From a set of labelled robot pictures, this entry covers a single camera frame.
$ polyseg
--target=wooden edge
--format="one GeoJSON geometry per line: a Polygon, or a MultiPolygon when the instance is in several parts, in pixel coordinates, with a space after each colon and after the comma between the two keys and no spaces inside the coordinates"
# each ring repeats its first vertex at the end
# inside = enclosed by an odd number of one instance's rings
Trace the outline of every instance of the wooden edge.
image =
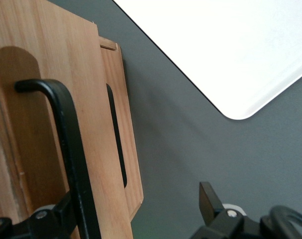
{"type": "Polygon", "coordinates": [[[112,88],[117,123],[122,144],[123,160],[127,175],[125,187],[130,220],[132,220],[143,201],[142,182],[138,166],[134,132],[131,121],[127,88],[120,46],[116,51],[101,49],[106,82],[112,88]]]}
{"type": "Polygon", "coordinates": [[[117,43],[115,43],[114,41],[111,41],[111,40],[106,39],[101,36],[99,36],[99,39],[100,39],[100,47],[108,49],[108,50],[112,50],[112,51],[117,50],[117,43]]]}

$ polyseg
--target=black metal clamp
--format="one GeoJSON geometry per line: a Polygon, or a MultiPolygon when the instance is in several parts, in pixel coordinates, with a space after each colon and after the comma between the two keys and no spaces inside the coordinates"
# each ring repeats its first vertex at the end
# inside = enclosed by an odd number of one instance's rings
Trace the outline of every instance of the black metal clamp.
{"type": "Polygon", "coordinates": [[[302,227],[302,215],[284,206],[275,206],[260,223],[239,211],[225,209],[208,182],[200,183],[200,210],[206,226],[191,239],[302,239],[291,224],[302,227]]]}
{"type": "Polygon", "coordinates": [[[0,218],[0,239],[65,239],[69,238],[76,225],[82,239],[100,239],[86,158],[70,92],[56,80],[23,80],[16,82],[14,87],[21,93],[41,91],[48,98],[55,118],[70,195],[67,194],[54,209],[34,213],[14,226],[10,219],[0,218]]]}

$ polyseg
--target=gray wall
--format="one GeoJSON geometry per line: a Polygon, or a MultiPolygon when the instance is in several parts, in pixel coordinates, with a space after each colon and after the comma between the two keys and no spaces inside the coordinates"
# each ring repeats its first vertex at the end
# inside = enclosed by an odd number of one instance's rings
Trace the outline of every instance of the gray wall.
{"type": "Polygon", "coordinates": [[[135,239],[189,238],[203,224],[199,181],[254,220],[277,204],[302,212],[302,79],[253,117],[230,120],[111,0],[52,2],[122,47],[145,197],[135,239]]]}

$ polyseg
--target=wood grain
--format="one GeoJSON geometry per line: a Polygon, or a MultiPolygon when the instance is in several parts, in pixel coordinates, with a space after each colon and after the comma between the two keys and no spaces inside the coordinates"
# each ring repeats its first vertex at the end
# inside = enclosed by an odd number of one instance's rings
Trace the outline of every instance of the wood grain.
{"type": "Polygon", "coordinates": [[[6,165],[6,158],[0,143],[0,215],[9,217],[13,223],[21,219],[20,211],[16,209],[15,192],[12,188],[10,173],[6,165]]]}
{"type": "Polygon", "coordinates": [[[115,43],[114,41],[111,41],[109,39],[106,39],[104,37],[99,37],[100,39],[100,47],[104,48],[104,49],[108,49],[108,50],[112,50],[112,51],[116,51],[117,50],[117,43],[115,43]]]}
{"type": "Polygon", "coordinates": [[[115,50],[101,49],[106,82],[114,96],[115,111],[121,139],[123,159],[127,176],[126,201],[132,220],[143,201],[141,176],[135,147],[130,106],[120,47],[115,50]]]}
{"type": "Polygon", "coordinates": [[[0,107],[29,215],[66,193],[46,99],[41,93],[18,94],[13,87],[19,79],[39,78],[37,60],[28,52],[0,49],[0,107]]]}
{"type": "Polygon", "coordinates": [[[45,0],[0,0],[0,49],[5,46],[29,52],[42,79],[59,80],[71,92],[102,238],[132,238],[97,26],[45,0]]]}

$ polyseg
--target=white board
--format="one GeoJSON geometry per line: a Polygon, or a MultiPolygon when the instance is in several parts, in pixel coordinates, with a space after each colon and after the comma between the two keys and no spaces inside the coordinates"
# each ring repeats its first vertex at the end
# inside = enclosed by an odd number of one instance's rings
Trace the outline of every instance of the white board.
{"type": "Polygon", "coordinates": [[[225,116],[302,76],[302,0],[114,0],[225,116]]]}

